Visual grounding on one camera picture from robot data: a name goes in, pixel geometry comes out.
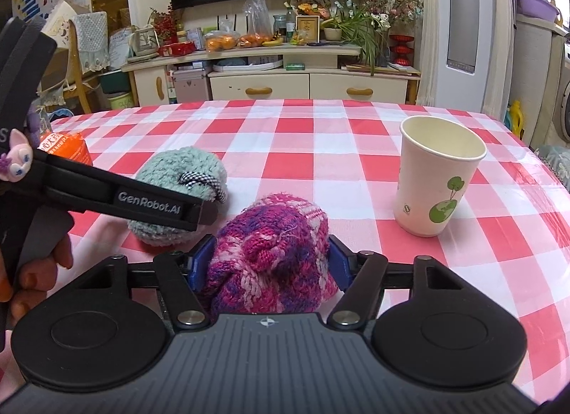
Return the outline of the person left hand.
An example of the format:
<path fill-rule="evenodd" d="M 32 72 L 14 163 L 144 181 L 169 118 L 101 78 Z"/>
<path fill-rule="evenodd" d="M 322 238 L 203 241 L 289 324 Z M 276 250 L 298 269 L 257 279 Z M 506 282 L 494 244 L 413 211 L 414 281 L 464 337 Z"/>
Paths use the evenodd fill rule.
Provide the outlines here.
<path fill-rule="evenodd" d="M 13 286 L 6 272 L 4 259 L 1 259 L 1 302 L 9 304 L 8 316 L 14 324 L 31 309 L 45 300 L 58 278 L 58 268 L 71 269 L 73 266 L 72 242 L 66 234 L 44 259 L 31 260 L 19 272 L 17 286 Z"/>

